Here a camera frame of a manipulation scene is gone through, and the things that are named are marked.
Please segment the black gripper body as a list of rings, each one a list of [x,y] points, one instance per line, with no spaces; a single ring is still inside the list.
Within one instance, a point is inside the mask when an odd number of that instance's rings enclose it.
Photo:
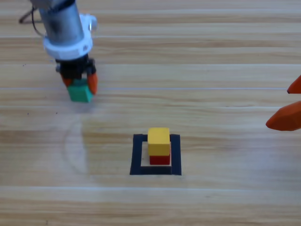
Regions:
[[[73,60],[58,60],[56,71],[60,73],[61,77],[67,79],[82,79],[82,74],[90,76],[96,73],[95,60],[90,58],[88,54]]]

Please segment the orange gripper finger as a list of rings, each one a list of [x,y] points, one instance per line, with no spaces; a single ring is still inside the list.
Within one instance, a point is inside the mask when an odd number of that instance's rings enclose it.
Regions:
[[[98,86],[98,77],[97,77],[96,73],[87,75],[87,84],[88,84],[90,92],[93,95],[96,95],[97,94],[97,86]]]
[[[66,87],[70,86],[73,82],[73,79],[65,78],[63,74],[61,74],[62,81]]]
[[[280,108],[266,122],[266,126],[270,129],[279,131],[295,131],[301,128],[301,102]]]
[[[301,75],[289,86],[288,94],[301,94]]]

